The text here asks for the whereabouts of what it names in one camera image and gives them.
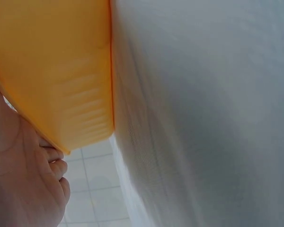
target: tile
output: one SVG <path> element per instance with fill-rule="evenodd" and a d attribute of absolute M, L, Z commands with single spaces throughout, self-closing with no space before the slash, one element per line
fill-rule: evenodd
<path fill-rule="evenodd" d="M 84 163 L 91 190 L 120 185 L 113 155 L 85 159 Z"/>
<path fill-rule="evenodd" d="M 128 218 L 121 188 L 90 192 L 98 221 Z"/>
<path fill-rule="evenodd" d="M 68 227 L 98 227 L 97 223 L 68 224 Z"/>
<path fill-rule="evenodd" d="M 99 223 L 99 227 L 132 227 L 130 219 Z"/>
<path fill-rule="evenodd" d="M 101 155 L 112 154 L 113 150 L 109 140 L 104 140 L 99 143 L 92 144 L 82 148 L 83 157 L 96 157 Z"/>
<path fill-rule="evenodd" d="M 61 223 L 65 223 L 65 216 L 63 216 Z"/>
<path fill-rule="evenodd" d="M 84 171 L 83 160 L 68 162 L 65 178 L 69 181 L 71 192 L 87 191 L 89 189 Z"/>
<path fill-rule="evenodd" d="M 64 156 L 64 160 L 67 161 L 72 161 L 72 160 L 76 160 L 76 159 L 81 159 L 82 158 L 82 153 L 81 153 L 81 149 L 75 149 L 71 152 L 70 155 L 65 155 Z"/>
<path fill-rule="evenodd" d="M 66 206 L 65 221 L 94 222 L 95 214 L 90 200 L 89 192 L 72 192 Z"/>

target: white cloth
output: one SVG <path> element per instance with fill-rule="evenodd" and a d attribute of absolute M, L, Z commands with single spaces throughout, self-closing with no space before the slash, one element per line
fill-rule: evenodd
<path fill-rule="evenodd" d="M 284 227 L 284 0 L 114 0 L 133 227 Z"/>

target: yellow plastic object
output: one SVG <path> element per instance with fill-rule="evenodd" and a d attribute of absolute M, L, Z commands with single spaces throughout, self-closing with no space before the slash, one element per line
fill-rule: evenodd
<path fill-rule="evenodd" d="M 113 132 L 107 0 L 0 0 L 0 90 L 54 146 Z"/>

